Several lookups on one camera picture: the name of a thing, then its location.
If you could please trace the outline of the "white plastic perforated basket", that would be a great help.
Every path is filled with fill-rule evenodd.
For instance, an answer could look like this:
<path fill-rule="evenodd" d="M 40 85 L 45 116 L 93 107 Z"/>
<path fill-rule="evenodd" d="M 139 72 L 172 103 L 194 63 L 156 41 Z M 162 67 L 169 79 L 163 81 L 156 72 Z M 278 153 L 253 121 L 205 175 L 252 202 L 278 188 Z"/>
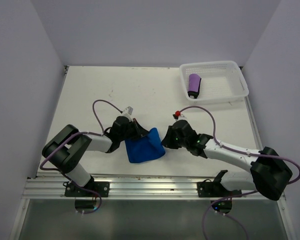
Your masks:
<path fill-rule="evenodd" d="M 189 75 L 201 77 L 197 99 L 188 96 Z M 196 104 L 237 101 L 249 95 L 248 85 L 238 64 L 232 60 L 186 63 L 179 67 L 182 90 L 186 99 Z"/>

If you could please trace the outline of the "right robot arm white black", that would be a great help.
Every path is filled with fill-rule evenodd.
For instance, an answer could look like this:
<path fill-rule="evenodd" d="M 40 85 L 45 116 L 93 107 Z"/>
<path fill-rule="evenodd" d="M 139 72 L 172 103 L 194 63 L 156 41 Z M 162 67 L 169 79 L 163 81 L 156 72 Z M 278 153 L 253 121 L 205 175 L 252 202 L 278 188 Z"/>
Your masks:
<path fill-rule="evenodd" d="M 218 173 L 212 189 L 221 197 L 228 192 L 251 190 L 277 201 L 293 175 L 273 149 L 226 146 L 216 142 L 211 135 L 196 133 L 185 119 L 168 126 L 161 144 L 168 149 L 185 148 L 196 157 L 223 161 L 240 168 L 241 171 L 222 170 Z"/>

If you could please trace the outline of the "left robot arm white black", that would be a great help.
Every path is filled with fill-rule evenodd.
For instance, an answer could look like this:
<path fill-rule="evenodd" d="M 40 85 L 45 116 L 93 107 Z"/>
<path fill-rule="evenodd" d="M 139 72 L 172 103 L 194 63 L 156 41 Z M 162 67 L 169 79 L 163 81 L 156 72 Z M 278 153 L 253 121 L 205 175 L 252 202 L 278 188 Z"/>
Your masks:
<path fill-rule="evenodd" d="M 58 171 L 76 185 L 82 196 L 93 193 L 92 176 L 82 167 L 80 160 L 86 151 L 110 154 L 125 140 L 139 140 L 149 134 L 136 119 L 118 116 L 108 132 L 79 131 L 71 124 L 66 125 L 42 150 L 43 162 L 39 169 Z"/>

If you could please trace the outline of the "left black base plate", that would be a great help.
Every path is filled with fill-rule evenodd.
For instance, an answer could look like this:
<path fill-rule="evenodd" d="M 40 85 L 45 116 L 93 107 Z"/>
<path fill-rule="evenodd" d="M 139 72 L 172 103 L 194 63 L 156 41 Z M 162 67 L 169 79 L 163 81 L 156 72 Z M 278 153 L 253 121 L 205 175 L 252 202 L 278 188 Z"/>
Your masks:
<path fill-rule="evenodd" d="M 65 197 L 96 197 L 95 193 L 102 198 L 107 198 L 110 191 L 110 183 L 108 181 L 94 181 L 88 183 L 85 187 L 78 187 L 72 182 L 64 182 L 62 184 L 65 187 Z"/>

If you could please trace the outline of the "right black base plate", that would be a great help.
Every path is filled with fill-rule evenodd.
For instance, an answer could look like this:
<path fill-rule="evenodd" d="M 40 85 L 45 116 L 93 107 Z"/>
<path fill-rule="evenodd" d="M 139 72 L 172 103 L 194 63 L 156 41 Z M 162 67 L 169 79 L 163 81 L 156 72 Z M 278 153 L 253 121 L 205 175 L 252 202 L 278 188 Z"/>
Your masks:
<path fill-rule="evenodd" d="M 241 190 L 227 190 L 220 182 L 206 179 L 196 183 L 197 195 L 199 198 L 223 198 L 240 195 Z"/>

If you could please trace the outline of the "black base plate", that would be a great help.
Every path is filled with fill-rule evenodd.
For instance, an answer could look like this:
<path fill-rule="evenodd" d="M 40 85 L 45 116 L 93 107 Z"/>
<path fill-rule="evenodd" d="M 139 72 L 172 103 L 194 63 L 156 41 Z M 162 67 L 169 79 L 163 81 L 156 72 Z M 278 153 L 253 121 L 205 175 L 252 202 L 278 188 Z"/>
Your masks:
<path fill-rule="evenodd" d="M 199 198 L 223 198 L 240 195 L 241 190 L 227 190 L 220 182 L 206 179 L 196 183 L 197 195 Z"/>
<path fill-rule="evenodd" d="M 102 198 L 107 198 L 110 191 L 110 183 L 108 181 L 94 181 L 88 183 L 85 187 L 78 187 L 72 182 L 64 182 L 62 184 L 65 187 L 65 197 L 96 197 L 95 193 Z"/>

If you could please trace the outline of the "black purple microfiber towel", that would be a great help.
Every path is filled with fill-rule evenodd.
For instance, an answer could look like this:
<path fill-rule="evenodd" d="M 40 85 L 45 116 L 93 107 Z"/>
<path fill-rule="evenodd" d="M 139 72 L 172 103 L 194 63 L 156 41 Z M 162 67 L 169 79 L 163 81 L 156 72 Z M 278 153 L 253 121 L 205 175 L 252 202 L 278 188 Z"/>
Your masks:
<path fill-rule="evenodd" d="M 202 78 L 195 73 L 189 75 L 187 94 L 190 99 L 197 99 L 200 94 Z"/>

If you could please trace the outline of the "blue towel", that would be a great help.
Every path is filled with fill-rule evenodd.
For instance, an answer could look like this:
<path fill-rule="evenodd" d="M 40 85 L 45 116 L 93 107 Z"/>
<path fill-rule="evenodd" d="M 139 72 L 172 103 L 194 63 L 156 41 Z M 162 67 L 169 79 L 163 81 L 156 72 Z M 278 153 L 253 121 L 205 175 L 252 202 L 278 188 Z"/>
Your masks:
<path fill-rule="evenodd" d="M 127 157 L 132 164 L 160 159 L 166 154 L 158 129 L 153 127 L 148 135 L 137 140 L 125 140 Z"/>

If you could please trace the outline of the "aluminium mounting rail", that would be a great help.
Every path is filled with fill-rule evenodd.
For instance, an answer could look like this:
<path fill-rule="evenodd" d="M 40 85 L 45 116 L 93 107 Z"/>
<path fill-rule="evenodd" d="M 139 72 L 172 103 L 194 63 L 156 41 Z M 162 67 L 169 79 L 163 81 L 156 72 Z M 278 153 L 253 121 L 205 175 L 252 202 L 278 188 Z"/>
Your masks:
<path fill-rule="evenodd" d="M 93 175 L 97 182 L 108 182 L 106 200 L 196 200 L 197 183 L 210 178 L 173 176 L 115 176 Z M 64 199 L 66 182 L 56 172 L 40 172 L 35 179 L 26 180 L 23 199 Z"/>

